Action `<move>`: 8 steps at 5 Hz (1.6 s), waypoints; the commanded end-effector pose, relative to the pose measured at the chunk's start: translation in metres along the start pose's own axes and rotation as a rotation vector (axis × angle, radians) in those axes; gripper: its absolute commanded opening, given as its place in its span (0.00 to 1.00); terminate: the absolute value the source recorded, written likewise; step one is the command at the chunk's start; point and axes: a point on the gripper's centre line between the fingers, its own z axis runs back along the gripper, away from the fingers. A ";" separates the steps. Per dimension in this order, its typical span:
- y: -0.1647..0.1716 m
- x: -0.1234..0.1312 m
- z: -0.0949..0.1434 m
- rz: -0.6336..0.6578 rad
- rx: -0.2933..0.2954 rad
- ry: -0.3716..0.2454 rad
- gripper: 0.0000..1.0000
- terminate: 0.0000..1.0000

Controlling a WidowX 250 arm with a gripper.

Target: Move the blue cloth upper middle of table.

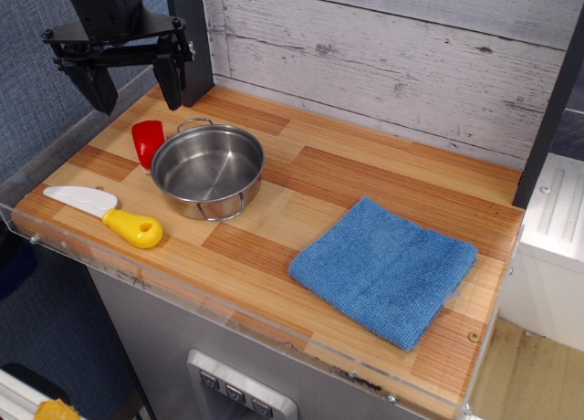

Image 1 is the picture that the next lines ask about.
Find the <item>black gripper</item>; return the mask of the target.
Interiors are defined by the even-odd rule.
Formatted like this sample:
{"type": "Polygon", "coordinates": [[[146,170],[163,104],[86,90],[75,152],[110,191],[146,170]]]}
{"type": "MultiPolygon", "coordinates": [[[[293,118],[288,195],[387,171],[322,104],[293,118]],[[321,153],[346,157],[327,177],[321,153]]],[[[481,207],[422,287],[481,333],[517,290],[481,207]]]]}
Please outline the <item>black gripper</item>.
{"type": "Polygon", "coordinates": [[[105,68],[152,65],[170,110],[183,105],[184,64],[193,60],[193,44],[185,36],[186,22],[176,16],[143,14],[127,36],[90,38],[75,20],[46,30],[42,41],[51,46],[55,63],[91,106],[110,115],[118,92],[105,68]]]}

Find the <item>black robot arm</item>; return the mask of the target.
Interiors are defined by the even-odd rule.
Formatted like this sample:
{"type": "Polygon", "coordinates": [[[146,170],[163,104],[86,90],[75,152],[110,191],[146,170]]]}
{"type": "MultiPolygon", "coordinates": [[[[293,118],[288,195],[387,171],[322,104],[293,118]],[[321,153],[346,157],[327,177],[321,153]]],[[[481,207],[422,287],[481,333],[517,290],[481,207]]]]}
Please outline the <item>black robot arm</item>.
{"type": "Polygon", "coordinates": [[[151,66],[170,110],[183,105],[185,64],[193,61],[186,22],[155,14],[142,0],[70,0],[78,18],[46,29],[42,41],[94,110],[110,115],[118,92],[110,68],[151,66]]]}

